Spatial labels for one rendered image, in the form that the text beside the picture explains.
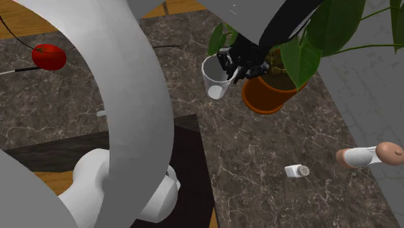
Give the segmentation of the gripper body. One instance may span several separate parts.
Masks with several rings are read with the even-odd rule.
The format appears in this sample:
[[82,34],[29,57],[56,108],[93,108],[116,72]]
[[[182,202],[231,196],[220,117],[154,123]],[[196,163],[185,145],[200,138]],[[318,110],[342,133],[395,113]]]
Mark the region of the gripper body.
[[268,52],[241,34],[238,34],[229,50],[232,62],[247,69],[263,64]]

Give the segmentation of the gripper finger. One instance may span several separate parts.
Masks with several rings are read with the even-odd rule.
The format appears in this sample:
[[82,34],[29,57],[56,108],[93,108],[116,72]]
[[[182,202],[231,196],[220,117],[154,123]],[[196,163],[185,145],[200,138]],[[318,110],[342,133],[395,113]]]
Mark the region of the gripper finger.
[[253,79],[264,75],[269,70],[269,64],[264,62],[261,65],[253,66],[251,68],[246,68],[239,66],[236,70],[236,74],[233,80],[233,84],[237,84],[239,80],[243,79]]
[[230,80],[238,66],[232,62],[230,59],[229,55],[226,52],[219,51],[217,54],[217,59],[219,60],[219,64],[221,65],[221,68],[224,70],[224,72],[227,75],[227,80]]

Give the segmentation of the white cup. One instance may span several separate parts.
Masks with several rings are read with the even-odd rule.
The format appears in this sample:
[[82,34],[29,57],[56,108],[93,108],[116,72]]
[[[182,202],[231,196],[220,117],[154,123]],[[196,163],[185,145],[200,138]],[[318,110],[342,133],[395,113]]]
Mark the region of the white cup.
[[222,69],[217,56],[212,55],[203,61],[201,72],[207,95],[212,99],[218,100],[225,95],[230,84],[234,81],[238,70],[235,70],[229,78],[227,72]]

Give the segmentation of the green plant in orange pot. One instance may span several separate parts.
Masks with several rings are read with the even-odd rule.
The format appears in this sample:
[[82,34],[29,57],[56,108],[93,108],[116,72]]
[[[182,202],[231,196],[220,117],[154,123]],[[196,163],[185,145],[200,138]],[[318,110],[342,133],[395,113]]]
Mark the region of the green plant in orange pot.
[[[345,45],[363,20],[366,0],[284,0],[258,43],[269,52],[264,75],[243,79],[241,96],[253,112],[269,115],[305,88],[322,58],[346,52]],[[220,23],[210,35],[208,56],[229,57],[238,32]]]

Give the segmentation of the white salt shaker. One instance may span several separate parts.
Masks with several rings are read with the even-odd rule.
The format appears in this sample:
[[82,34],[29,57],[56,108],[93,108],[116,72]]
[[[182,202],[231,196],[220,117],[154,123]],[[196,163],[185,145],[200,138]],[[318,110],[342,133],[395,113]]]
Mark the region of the white salt shaker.
[[301,164],[285,166],[284,170],[286,172],[287,177],[294,177],[294,178],[308,176],[310,173],[309,168]]

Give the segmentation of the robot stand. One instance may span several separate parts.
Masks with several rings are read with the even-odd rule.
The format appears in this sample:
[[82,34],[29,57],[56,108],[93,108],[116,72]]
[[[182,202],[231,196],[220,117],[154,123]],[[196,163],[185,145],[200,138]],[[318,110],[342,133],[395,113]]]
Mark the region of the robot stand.
[[[174,147],[170,165],[181,184],[173,212],[160,223],[135,220],[130,228],[218,228],[197,115],[174,120]],[[73,182],[79,158],[95,148],[109,148],[106,131],[8,149],[6,153],[42,179],[55,194]]]

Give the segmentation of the red round fruit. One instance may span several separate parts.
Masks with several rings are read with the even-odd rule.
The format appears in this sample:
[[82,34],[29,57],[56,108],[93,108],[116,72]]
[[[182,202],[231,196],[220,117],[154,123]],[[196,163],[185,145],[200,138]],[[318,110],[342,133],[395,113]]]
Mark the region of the red round fruit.
[[49,71],[59,70],[64,67],[67,62],[65,51],[51,44],[35,46],[31,57],[37,67]]

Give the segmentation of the black and white utensil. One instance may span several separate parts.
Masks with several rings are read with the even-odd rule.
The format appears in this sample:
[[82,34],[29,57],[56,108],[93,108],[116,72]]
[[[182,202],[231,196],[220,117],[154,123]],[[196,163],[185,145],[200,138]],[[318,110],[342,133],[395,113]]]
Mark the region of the black and white utensil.
[[26,68],[20,68],[20,69],[13,69],[11,71],[1,72],[0,75],[18,73],[18,72],[23,72],[23,71],[33,71],[33,70],[38,70],[38,69],[41,69],[41,67],[26,67]]

